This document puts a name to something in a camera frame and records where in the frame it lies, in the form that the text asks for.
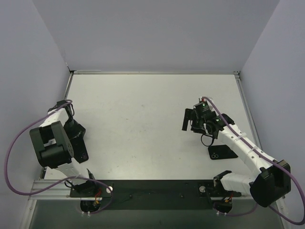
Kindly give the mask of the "black phone case with phone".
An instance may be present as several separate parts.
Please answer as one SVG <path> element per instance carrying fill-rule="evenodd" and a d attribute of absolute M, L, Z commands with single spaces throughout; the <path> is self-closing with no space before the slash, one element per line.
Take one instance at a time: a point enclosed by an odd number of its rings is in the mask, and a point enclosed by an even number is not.
<path fill-rule="evenodd" d="M 74 151 L 74 158 L 78 163 L 83 163 L 88 161 L 89 156 L 86 149 L 86 145 L 84 139 L 79 136 L 70 140 L 73 151 Z"/>

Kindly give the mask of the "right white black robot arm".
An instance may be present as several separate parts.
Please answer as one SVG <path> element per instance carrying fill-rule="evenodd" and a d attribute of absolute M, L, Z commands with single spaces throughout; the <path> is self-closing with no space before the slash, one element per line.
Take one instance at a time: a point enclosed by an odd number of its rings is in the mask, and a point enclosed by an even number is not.
<path fill-rule="evenodd" d="M 254 201 L 267 207 L 291 191 L 290 166 L 277 161 L 249 140 L 234 120 L 226 114 L 217 114 L 201 100 L 184 112 L 182 130 L 209 135 L 232 150 L 248 167 L 251 174 L 240 175 L 226 170 L 213 178 L 214 188 L 252 196 Z"/>

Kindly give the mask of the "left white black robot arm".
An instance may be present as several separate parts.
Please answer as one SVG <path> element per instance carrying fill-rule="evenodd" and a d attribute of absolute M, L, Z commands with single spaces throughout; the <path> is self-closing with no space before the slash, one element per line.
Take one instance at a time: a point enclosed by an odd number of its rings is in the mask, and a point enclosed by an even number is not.
<path fill-rule="evenodd" d="M 43 123 L 30 130 L 39 164 L 55 169 L 69 180 L 65 185 L 79 195 L 93 196 L 98 185 L 93 174 L 81 163 L 89 159 L 84 142 L 86 129 L 74 119 L 71 100 L 61 100 L 47 112 Z"/>

